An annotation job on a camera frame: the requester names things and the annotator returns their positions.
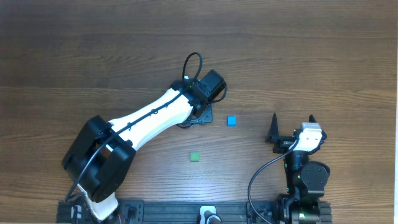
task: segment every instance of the wooden surface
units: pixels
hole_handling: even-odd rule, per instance
[[[276,156],[264,142],[272,113],[281,134],[314,114],[328,139],[312,159],[331,167],[322,200],[335,223],[392,223],[396,24],[396,1],[3,0],[0,221],[54,222],[72,184],[60,163],[84,123],[158,99],[199,51],[202,75],[228,82],[214,122],[148,142],[118,197],[245,201]],[[282,163],[254,198],[285,192]]]

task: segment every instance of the tabletop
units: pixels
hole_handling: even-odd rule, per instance
[[[264,142],[272,114],[283,135],[313,114],[334,223],[392,223],[396,1],[5,0],[0,15],[0,221],[54,222],[72,185],[61,160],[84,123],[155,101],[197,51],[201,75],[228,84],[213,122],[149,141],[117,197],[244,202],[277,156]],[[279,161],[252,196],[285,191]]]

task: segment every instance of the green cube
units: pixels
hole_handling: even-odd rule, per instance
[[[199,152],[191,152],[191,162],[199,162]]]

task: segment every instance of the blue cube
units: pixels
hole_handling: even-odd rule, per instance
[[[236,126],[236,116],[228,116],[226,118],[226,124],[229,127],[235,127]]]

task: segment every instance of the small block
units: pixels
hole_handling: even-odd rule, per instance
[[[234,127],[234,126],[236,126],[236,116],[228,116],[228,117],[226,118],[226,124],[227,124],[229,127]]]
[[[199,162],[199,152],[191,152],[191,162]]]

